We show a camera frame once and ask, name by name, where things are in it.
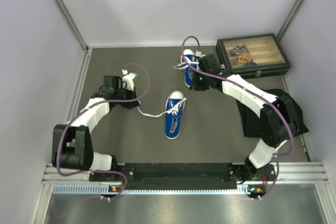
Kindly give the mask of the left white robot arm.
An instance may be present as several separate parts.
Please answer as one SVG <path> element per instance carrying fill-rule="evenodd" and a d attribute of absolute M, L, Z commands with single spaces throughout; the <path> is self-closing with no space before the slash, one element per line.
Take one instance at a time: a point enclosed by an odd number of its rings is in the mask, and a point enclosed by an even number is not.
<path fill-rule="evenodd" d="M 52 165 L 55 168 L 100 170 L 107 180 L 119 174 L 116 158 L 93 150 L 91 133 L 99 121 L 119 105 L 133 109 L 139 105 L 134 86 L 135 73 L 123 77 L 104 76 L 103 85 L 78 115 L 65 124 L 57 124 L 52 133 Z"/>

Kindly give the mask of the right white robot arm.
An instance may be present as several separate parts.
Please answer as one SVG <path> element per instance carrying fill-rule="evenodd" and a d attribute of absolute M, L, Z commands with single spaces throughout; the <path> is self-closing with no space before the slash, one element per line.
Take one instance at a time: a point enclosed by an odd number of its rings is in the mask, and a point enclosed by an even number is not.
<path fill-rule="evenodd" d="M 196 56 L 192 61 L 182 54 L 181 59 L 193 71 L 191 89 L 217 89 L 236 99 L 257 117 L 259 142 L 245 160 L 245 180 L 262 176 L 271 160 L 280 156 L 278 151 L 285 143 L 290 142 L 285 155 L 293 151 L 293 138 L 300 132 L 302 120 L 291 96 L 286 93 L 276 96 L 257 88 L 230 69 L 223 69 L 214 55 Z"/>

